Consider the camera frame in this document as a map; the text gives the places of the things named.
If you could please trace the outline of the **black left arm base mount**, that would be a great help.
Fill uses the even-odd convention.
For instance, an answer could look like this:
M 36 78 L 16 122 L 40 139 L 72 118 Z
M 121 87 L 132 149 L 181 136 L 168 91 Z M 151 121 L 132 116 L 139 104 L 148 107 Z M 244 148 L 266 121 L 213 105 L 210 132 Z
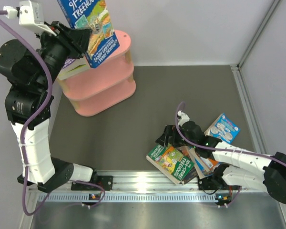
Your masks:
M 100 176 L 98 175 L 97 179 L 94 181 L 94 184 L 101 186 L 105 191 L 112 190 L 113 186 L 113 176 Z M 92 187 L 90 185 L 78 184 L 73 182 L 71 185 L 72 191 L 99 191 L 98 187 Z

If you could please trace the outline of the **green 104-Storey Treehouse book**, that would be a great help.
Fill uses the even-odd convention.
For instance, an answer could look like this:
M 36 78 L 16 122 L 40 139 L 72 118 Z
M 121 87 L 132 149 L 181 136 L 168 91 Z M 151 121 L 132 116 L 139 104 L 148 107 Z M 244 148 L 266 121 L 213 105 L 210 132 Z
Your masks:
M 183 178 L 194 167 L 190 157 L 173 146 L 164 148 L 157 145 L 146 155 L 146 159 L 176 185 L 183 185 Z

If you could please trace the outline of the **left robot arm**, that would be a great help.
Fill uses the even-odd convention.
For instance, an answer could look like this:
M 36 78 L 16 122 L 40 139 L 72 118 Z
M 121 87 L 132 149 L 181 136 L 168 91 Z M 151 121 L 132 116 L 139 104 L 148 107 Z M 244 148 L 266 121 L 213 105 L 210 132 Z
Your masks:
M 23 164 L 17 181 L 24 186 L 35 184 L 45 193 L 76 181 L 94 189 L 98 185 L 97 172 L 92 167 L 52 157 L 48 140 L 54 99 L 50 88 L 66 60 L 85 55 L 92 30 L 72 29 L 58 21 L 49 28 L 49 32 L 38 35 L 41 47 L 37 50 L 29 50 L 20 39 L 9 40 L 0 47 L 0 74 L 11 84 L 5 109 Z

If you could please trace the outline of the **purple 52-Storey Treehouse book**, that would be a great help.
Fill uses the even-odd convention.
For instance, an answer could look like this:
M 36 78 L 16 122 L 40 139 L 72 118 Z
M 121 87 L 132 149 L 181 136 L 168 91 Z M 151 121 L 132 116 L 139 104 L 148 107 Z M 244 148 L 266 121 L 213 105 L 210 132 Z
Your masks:
M 71 71 L 77 66 L 77 59 L 67 59 L 62 67 L 63 72 Z

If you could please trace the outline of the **lime 65-Storey Treehouse book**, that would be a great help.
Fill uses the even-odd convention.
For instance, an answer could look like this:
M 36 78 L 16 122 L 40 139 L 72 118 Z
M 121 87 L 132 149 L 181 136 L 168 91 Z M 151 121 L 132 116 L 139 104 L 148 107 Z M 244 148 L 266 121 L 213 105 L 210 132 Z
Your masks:
M 86 60 L 85 57 L 77 59 L 77 66 L 72 69 L 71 71 L 63 72 L 62 70 L 58 74 L 59 80 L 66 80 L 70 77 L 73 77 L 81 72 L 84 72 L 86 70 L 90 69 L 90 66 Z

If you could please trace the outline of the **dark Tale of Two Cities book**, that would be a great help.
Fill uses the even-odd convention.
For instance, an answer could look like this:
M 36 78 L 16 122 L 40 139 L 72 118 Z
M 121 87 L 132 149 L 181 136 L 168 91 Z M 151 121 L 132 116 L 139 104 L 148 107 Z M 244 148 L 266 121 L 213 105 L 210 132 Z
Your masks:
M 191 168 L 190 171 L 186 174 L 186 176 L 182 180 L 182 184 L 185 185 L 189 183 L 194 178 L 198 177 L 198 173 L 195 169 L 195 167 Z

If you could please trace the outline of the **blue 91-Storey Treehouse book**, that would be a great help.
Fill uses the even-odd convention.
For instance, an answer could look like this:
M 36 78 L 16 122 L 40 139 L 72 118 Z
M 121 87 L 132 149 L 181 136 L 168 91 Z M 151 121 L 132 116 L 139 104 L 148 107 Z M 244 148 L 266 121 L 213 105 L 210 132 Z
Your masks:
M 71 28 L 91 29 L 85 54 L 91 68 L 97 68 L 119 47 L 105 0 L 59 0 Z

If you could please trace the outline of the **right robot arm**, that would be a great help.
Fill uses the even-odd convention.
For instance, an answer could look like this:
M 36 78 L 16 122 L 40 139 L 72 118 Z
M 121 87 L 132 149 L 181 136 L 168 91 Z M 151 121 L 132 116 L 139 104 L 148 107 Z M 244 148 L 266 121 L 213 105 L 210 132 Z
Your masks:
M 188 146 L 205 159 L 219 166 L 212 174 L 217 189 L 226 186 L 247 187 L 267 193 L 286 204 L 286 154 L 258 154 L 233 146 L 219 138 L 206 135 L 193 121 L 182 125 L 167 125 L 156 143 L 173 147 Z

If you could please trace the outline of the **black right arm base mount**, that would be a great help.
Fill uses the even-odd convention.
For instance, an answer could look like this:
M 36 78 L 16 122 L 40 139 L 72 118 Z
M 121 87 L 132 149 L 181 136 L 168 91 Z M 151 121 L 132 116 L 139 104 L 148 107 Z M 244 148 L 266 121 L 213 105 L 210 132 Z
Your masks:
M 238 186 L 230 186 L 222 181 L 213 181 L 212 177 L 205 177 L 203 179 L 198 178 L 198 189 L 200 191 L 206 191 L 212 193 L 215 190 L 238 190 Z

